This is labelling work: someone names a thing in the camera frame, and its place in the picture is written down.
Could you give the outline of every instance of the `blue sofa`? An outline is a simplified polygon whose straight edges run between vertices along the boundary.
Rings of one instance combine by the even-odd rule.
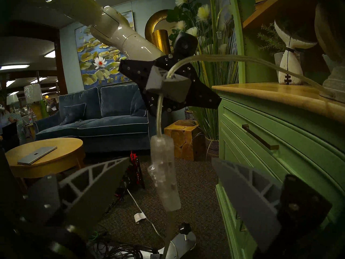
[[[70,106],[84,105],[82,120],[60,125]],[[162,128],[171,123],[162,115]],[[83,140],[86,152],[150,149],[156,134],[156,118],[146,110],[136,84],[94,87],[59,96],[59,111],[34,122],[36,140],[76,137]]]

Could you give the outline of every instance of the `white lamp shade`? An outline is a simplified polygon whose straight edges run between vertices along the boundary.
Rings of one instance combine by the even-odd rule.
[[[25,86],[24,94],[27,104],[42,100],[41,87],[38,83]]]
[[[6,104],[7,105],[11,105],[15,102],[19,102],[18,96],[16,94],[7,96],[7,98],[6,98]]]

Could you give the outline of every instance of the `carpet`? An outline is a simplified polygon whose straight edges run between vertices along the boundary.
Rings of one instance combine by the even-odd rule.
[[[144,214],[155,225],[161,235],[165,235],[166,212],[156,193],[156,188],[147,172],[149,159],[140,158],[146,189],[131,191]],[[210,161],[191,162],[175,159],[176,178],[181,198],[181,209],[175,212],[176,234],[182,222],[190,223],[196,235],[196,247],[183,258],[230,258],[229,245],[219,209],[215,186],[218,177],[212,171]],[[163,240],[156,234],[147,220],[139,224],[134,215],[140,212],[130,195],[115,206],[100,222],[116,241],[147,245],[161,249]]]

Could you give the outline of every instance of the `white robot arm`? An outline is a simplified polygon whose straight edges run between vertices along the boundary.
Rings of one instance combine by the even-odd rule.
[[[83,25],[91,25],[90,32],[96,39],[117,47],[130,59],[152,61],[164,55],[110,6],[103,8],[95,0],[47,0],[47,3]]]

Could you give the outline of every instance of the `painting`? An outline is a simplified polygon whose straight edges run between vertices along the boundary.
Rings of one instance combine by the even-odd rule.
[[[121,13],[134,29],[133,13]],[[119,65],[127,57],[116,47],[101,43],[90,32],[91,26],[75,30],[80,72],[85,89],[130,81],[120,73]]]

